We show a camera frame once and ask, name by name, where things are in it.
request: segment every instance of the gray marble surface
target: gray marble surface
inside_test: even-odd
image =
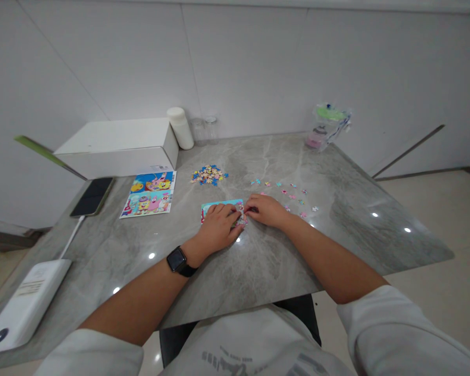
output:
[[[119,219],[134,177],[117,179],[101,213],[80,227],[66,258],[73,265],[32,340],[0,354],[0,368],[44,358],[94,309],[157,263],[200,227],[201,204],[265,192],[306,212],[307,221],[387,275],[451,259],[453,253],[336,146],[318,154],[303,134],[221,140],[181,151],[169,214]],[[229,178],[218,186],[191,184],[191,174],[216,164]],[[253,179],[261,185],[251,185]],[[271,187],[264,182],[270,181]],[[281,193],[296,192],[296,200]],[[306,189],[304,196],[301,189]],[[305,205],[299,205],[302,198]],[[0,310],[30,267],[60,254],[77,219],[67,208],[28,254]],[[210,257],[179,294],[161,327],[322,290],[297,250],[278,230],[250,220],[240,241]],[[161,288],[160,285],[149,286]]]

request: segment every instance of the black watch strap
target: black watch strap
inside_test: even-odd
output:
[[[184,266],[178,270],[179,274],[181,274],[183,277],[190,278],[195,274],[198,268],[192,268],[188,264],[184,264]]]

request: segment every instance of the hand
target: hand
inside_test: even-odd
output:
[[[245,225],[233,225],[242,215],[234,205],[213,205],[207,211],[204,223],[197,235],[181,246],[185,252],[188,263],[198,267],[209,255],[219,251],[235,241],[243,231]]]
[[[265,225],[281,229],[286,221],[292,216],[273,197],[252,194],[245,203],[244,213]]]

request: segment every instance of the smartphone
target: smartphone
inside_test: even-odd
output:
[[[110,192],[114,178],[94,179],[78,201],[70,217],[93,216],[99,213]]]

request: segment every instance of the white sleeve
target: white sleeve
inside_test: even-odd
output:
[[[68,335],[43,361],[36,376],[138,375],[143,349],[89,329]]]
[[[359,375],[470,375],[470,351],[392,286],[338,305]]]

